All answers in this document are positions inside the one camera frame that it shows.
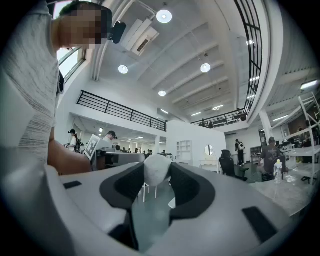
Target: water bottle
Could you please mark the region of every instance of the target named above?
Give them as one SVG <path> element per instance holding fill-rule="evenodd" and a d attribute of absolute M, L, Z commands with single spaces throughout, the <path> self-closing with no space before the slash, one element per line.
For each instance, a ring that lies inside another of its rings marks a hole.
<path fill-rule="evenodd" d="M 276 161 L 273 168 L 273 175 L 275 177 L 274 182 L 275 184 L 281 183 L 281 170 L 282 170 L 282 162 L 280 162 L 280 159 Z"/>

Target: round ceiling light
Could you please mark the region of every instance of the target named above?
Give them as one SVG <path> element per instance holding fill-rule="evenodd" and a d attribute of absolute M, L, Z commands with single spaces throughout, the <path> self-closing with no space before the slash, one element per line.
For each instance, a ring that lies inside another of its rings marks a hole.
<path fill-rule="evenodd" d="M 121 73 L 121 74 L 126 74 L 126 73 L 128 73 L 128 68 L 125 66 L 125 65 L 121 65 L 121 66 L 119 66 L 119 72 Z"/>
<path fill-rule="evenodd" d="M 164 90 L 161 90 L 158 94 L 163 97 L 166 96 L 167 93 Z"/>
<path fill-rule="evenodd" d="M 161 23 L 169 23 L 172 20 L 172 14 L 168 10 L 160 10 L 156 14 L 156 19 Z"/>
<path fill-rule="evenodd" d="M 202 71 L 203 73 L 209 72 L 210 69 L 211 69 L 211 66 L 210 66 L 210 64 L 208 64 L 208 63 L 205 63 L 205 64 L 203 64 L 203 65 L 201 66 L 201 71 Z"/>

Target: man in gray shirt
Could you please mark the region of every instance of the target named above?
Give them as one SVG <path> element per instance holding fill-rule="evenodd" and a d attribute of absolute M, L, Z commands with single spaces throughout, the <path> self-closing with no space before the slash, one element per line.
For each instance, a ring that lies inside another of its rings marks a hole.
<path fill-rule="evenodd" d="M 41 0 L 16 27 L 1 56 L 0 78 L 5 84 L 0 93 L 14 92 L 15 99 L 24 101 L 33 113 L 18 147 L 59 173 L 88 172 L 91 166 L 84 155 L 55 141 L 55 113 L 61 91 L 57 51 L 99 44 L 107 37 L 107 23 L 112 23 L 109 9 L 79 1 L 67 5 L 60 17 L 52 20 L 46 1 Z M 20 125 L 23 117 L 19 115 L 17 109 L 12 125 Z"/>
<path fill-rule="evenodd" d="M 258 166 L 261 166 L 261 159 L 264 159 L 264 166 L 261 172 L 273 174 L 274 172 L 274 160 L 281 156 L 279 148 L 276 147 L 276 141 L 274 137 L 269 138 L 269 145 L 265 146 L 259 158 Z"/>

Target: office chair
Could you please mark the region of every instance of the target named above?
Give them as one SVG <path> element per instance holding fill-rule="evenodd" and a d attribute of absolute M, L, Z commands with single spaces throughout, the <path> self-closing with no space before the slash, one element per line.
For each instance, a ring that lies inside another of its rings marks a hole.
<path fill-rule="evenodd" d="M 235 163 L 234 163 L 234 160 L 231 158 L 231 153 L 229 150 L 222 150 L 222 155 L 219 158 L 219 162 L 220 162 L 223 174 L 242 180 L 244 182 L 248 180 L 248 178 L 245 178 L 245 174 L 246 174 L 246 171 L 249 170 L 249 168 L 240 169 L 240 172 L 242 172 L 242 176 L 236 175 Z"/>

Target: mirror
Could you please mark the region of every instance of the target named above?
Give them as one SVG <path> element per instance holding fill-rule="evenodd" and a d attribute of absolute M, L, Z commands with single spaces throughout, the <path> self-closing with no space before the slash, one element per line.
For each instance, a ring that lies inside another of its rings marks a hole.
<path fill-rule="evenodd" d="M 211 145 L 209 145 L 209 144 L 205 146 L 204 152 L 205 152 L 205 154 L 206 154 L 207 156 L 212 156 L 212 155 L 215 154 L 215 153 L 214 153 L 214 147 L 211 146 Z"/>

